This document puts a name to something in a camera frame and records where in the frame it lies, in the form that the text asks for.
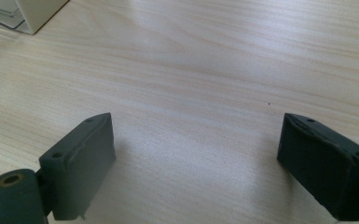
black bracket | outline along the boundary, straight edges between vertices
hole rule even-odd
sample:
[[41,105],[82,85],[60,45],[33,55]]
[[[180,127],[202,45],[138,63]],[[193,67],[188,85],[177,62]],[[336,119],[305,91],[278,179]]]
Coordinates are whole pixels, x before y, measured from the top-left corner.
[[314,119],[285,114],[278,161],[334,218],[359,220],[359,145]]
[[0,224],[84,218],[115,160],[109,113],[84,120],[39,158],[40,170],[0,175]]

light wood grain surface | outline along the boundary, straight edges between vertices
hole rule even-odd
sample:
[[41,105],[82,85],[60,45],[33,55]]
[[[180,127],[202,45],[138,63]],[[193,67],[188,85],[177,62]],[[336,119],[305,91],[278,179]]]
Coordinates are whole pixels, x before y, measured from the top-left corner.
[[336,223],[276,155],[285,112],[359,143],[359,1],[72,0],[0,28],[0,174],[104,112],[117,161],[57,223]]

